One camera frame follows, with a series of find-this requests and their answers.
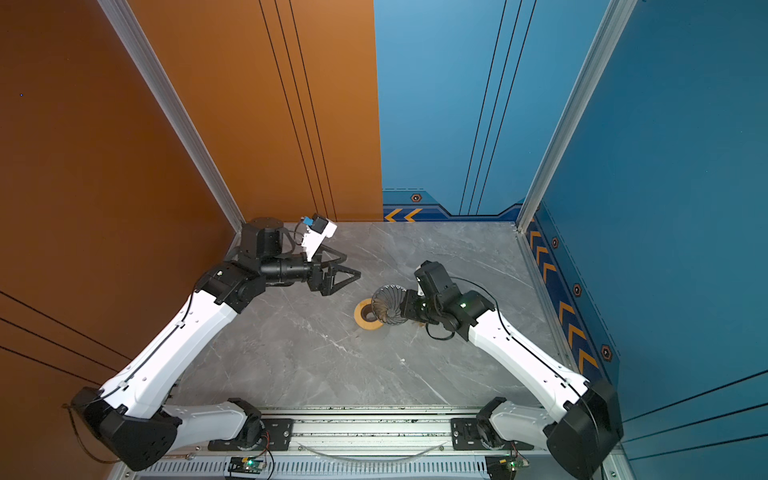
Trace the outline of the black ribbed coffee dripper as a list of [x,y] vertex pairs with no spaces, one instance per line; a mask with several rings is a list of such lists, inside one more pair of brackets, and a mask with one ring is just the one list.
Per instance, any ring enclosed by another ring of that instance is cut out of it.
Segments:
[[407,290],[399,285],[389,284],[377,289],[371,297],[371,307],[376,318],[387,325],[400,325],[407,321],[402,313],[402,304]]

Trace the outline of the wooden ring dripper stand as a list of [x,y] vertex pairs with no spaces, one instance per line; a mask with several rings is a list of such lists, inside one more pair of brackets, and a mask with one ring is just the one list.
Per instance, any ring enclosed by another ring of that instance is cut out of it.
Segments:
[[354,310],[353,318],[357,325],[366,331],[375,331],[384,326],[373,310],[373,301],[367,298],[361,301]]

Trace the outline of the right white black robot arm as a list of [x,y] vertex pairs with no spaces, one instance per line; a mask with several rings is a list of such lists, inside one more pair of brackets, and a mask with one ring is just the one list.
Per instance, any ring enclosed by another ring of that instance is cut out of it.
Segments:
[[459,278],[439,262],[415,271],[418,283],[401,304],[403,317],[439,324],[505,367],[541,404],[542,412],[509,400],[488,403],[477,416],[487,443],[522,441],[546,449],[576,479],[589,479],[622,439],[615,388],[589,380],[540,349],[503,316],[497,300],[479,285],[460,290]]

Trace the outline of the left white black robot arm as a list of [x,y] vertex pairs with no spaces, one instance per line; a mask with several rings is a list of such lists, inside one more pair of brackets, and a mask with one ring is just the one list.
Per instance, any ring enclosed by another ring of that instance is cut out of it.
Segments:
[[360,278],[345,266],[345,254],[324,243],[336,223],[314,215],[299,225],[304,232],[296,240],[275,218],[243,224],[233,256],[201,275],[179,313],[124,369],[100,388],[81,389],[68,407],[71,418],[134,471],[205,442],[262,447],[262,414],[245,400],[196,407],[166,400],[203,348],[268,288],[304,283],[330,296]]

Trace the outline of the right green circuit board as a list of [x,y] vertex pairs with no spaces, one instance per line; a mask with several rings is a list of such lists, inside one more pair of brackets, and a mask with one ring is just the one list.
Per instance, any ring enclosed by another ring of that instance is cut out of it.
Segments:
[[485,463],[490,480],[514,480],[521,468],[518,460],[509,457],[487,456]]

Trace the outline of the green circuit board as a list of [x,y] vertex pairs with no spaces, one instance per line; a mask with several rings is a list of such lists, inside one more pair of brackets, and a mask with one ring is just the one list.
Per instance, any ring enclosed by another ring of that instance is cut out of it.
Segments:
[[521,468],[518,460],[509,457],[487,456],[485,463],[490,480],[514,480]]
[[227,476],[233,478],[256,478],[268,473],[267,462],[263,458],[252,456],[233,456],[227,466]]

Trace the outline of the left green circuit board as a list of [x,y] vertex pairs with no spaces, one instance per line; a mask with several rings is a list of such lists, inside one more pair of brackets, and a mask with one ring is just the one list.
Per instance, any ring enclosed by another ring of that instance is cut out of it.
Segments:
[[252,456],[233,456],[227,466],[227,476],[233,478],[256,478],[268,473],[267,462],[263,458]]

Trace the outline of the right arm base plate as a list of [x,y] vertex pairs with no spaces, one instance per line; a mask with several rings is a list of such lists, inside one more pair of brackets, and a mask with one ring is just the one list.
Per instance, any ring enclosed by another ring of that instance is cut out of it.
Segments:
[[487,420],[452,418],[450,425],[453,449],[457,451],[530,451],[534,449],[533,445],[525,442],[503,440]]

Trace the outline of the clear tube on rail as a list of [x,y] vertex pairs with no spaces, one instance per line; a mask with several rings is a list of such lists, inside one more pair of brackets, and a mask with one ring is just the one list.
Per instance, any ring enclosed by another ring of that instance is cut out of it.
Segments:
[[320,458],[330,459],[333,461],[344,462],[344,463],[357,464],[357,463],[364,463],[367,461],[375,461],[379,463],[407,464],[407,463],[415,462],[416,460],[421,459],[422,457],[426,456],[429,453],[432,453],[433,451],[443,451],[444,443],[429,447],[415,454],[405,455],[405,456],[374,455],[374,454],[339,455],[339,454],[323,452],[323,451],[317,450],[316,448],[312,448],[303,444],[300,444],[298,449],[302,452],[311,453]]

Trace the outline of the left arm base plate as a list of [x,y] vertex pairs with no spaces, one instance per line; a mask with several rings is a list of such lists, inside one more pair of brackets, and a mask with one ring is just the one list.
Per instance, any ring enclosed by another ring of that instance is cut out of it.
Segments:
[[293,433],[292,419],[249,419],[243,429],[230,440],[212,440],[209,451],[287,451]]

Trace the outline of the aluminium rail base frame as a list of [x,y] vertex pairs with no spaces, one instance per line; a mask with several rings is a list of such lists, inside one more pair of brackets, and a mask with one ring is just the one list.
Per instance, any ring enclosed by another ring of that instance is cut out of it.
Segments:
[[[569,474],[544,448],[530,451],[453,449],[452,418],[476,418],[475,408],[421,407],[327,407],[267,410],[264,418],[292,419],[292,438],[287,451],[209,451],[198,443],[165,455],[141,471],[120,463],[112,467],[112,479],[489,479],[485,458],[509,457],[520,462],[515,479],[567,479]],[[407,464],[344,463],[320,458],[298,449],[300,444],[339,455],[415,454],[444,443]],[[252,456],[267,462],[268,474],[256,478],[227,476],[231,457]]]

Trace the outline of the left aluminium corner post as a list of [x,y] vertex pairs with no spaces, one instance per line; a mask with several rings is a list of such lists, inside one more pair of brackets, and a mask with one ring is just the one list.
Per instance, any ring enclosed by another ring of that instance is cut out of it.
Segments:
[[98,4],[222,213],[234,232],[240,233],[244,216],[131,6],[124,0],[99,0]]

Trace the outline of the aluminium corner post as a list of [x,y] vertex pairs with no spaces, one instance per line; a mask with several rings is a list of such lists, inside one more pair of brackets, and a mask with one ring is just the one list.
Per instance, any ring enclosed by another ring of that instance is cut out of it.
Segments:
[[515,222],[520,234],[532,222],[636,4],[637,0],[608,3]]
[[244,216],[131,6],[124,0],[99,0],[98,4],[222,213],[234,232],[240,233]]

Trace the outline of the right aluminium corner post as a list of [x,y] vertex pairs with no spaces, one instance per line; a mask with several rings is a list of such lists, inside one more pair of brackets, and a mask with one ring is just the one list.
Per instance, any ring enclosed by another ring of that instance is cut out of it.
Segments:
[[608,3],[515,222],[520,234],[532,222],[636,4],[637,0]]

